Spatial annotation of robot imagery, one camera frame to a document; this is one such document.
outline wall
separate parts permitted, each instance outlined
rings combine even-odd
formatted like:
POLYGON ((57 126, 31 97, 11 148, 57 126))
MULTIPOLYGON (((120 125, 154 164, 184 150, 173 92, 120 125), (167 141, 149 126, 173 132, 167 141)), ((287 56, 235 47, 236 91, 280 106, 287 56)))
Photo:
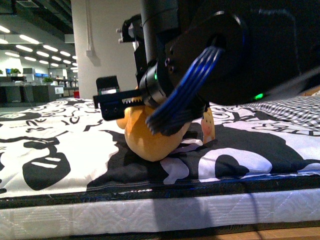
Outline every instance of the wall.
POLYGON ((6 75, 6 69, 19 69, 23 72, 23 68, 34 68, 37 74, 47 74, 49 65, 42 64, 37 61, 25 60, 23 57, 8 56, 5 50, 0 50, 0 69, 3 75, 6 75))
POLYGON ((23 57, 20 58, 20 61, 23 68, 34 68, 35 73, 37 74, 48 74, 49 64, 42 64, 38 61, 25 60, 23 57))
POLYGON ((0 69, 3 74, 0 76, 6 76, 6 69, 19 69, 22 73, 22 64, 19 57, 8 56, 5 54, 5 50, 0 50, 0 69))
POLYGON ((95 55, 88 49, 86 1, 71 0, 75 52, 78 57, 80 97, 92 99, 97 94, 96 79, 117 75, 122 90, 137 85, 134 48, 131 43, 118 43, 116 29, 133 15, 140 13, 139 0, 88 0, 92 42, 95 55))

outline plush toy face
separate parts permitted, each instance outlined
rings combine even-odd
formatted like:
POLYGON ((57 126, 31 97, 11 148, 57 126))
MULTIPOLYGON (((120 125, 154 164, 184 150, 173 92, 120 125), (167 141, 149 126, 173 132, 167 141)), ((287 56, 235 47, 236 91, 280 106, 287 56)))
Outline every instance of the plush toy face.
POLYGON ((211 109, 208 107, 207 111, 203 113, 203 119, 201 119, 201 128, 203 131, 203 143, 215 139, 215 123, 211 109))

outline white pillar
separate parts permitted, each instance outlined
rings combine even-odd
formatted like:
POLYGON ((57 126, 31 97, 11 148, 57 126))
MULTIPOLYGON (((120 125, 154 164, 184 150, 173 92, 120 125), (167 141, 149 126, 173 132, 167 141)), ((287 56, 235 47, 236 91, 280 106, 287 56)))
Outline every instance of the white pillar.
POLYGON ((88 0, 93 56, 87 56, 86 0, 71 0, 75 52, 78 63, 80 97, 92 99, 97 94, 96 79, 117 75, 121 90, 137 85, 134 48, 118 43, 125 20, 139 14, 139 0, 88 0))

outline desk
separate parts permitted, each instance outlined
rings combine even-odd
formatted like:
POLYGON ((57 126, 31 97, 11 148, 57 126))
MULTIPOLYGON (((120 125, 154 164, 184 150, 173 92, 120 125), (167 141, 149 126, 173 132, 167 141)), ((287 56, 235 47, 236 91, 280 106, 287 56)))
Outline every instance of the desk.
POLYGON ((48 103, 57 99, 55 86, 0 86, 0 104, 3 107, 29 106, 31 103, 48 103))

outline checkered fabric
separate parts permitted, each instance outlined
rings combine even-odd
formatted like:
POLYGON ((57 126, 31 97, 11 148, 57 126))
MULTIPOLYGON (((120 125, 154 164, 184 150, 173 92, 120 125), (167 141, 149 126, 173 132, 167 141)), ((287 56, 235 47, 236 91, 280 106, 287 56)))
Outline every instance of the checkered fabric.
POLYGON ((244 104, 254 111, 261 111, 279 120, 320 131, 320 97, 297 96, 286 100, 244 104))

